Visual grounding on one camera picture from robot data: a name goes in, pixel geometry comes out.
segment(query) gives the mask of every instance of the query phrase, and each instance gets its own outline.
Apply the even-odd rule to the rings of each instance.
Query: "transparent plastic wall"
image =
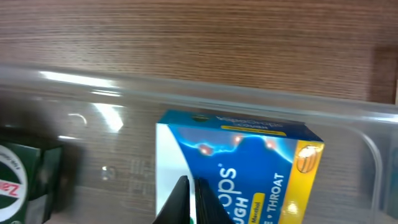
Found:
[[[304,223],[397,221],[386,213],[398,147],[392,105],[9,65],[0,66],[0,94],[1,126],[65,142],[49,223],[151,223],[155,123],[168,109],[306,122],[326,148]]]

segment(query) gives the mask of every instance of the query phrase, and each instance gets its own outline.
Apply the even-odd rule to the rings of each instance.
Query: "wooden surface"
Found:
[[[0,61],[393,103],[396,1],[0,3]]]

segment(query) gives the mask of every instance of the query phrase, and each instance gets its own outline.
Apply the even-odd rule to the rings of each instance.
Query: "yellow stripe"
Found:
[[[264,205],[264,199],[266,195],[264,193],[255,193],[253,195],[253,201],[250,208],[249,222],[250,224],[259,224],[262,212],[262,206]]]
[[[262,129],[257,129],[257,128],[243,128],[243,127],[226,126],[226,125],[222,125],[221,128],[227,129],[227,130],[234,130],[234,131],[247,131],[247,132],[252,132],[252,133],[286,136],[286,134],[282,131],[270,131],[270,130],[262,130]]]
[[[302,151],[307,146],[313,147],[316,153]],[[322,142],[298,141],[279,224],[302,223],[323,147]]]

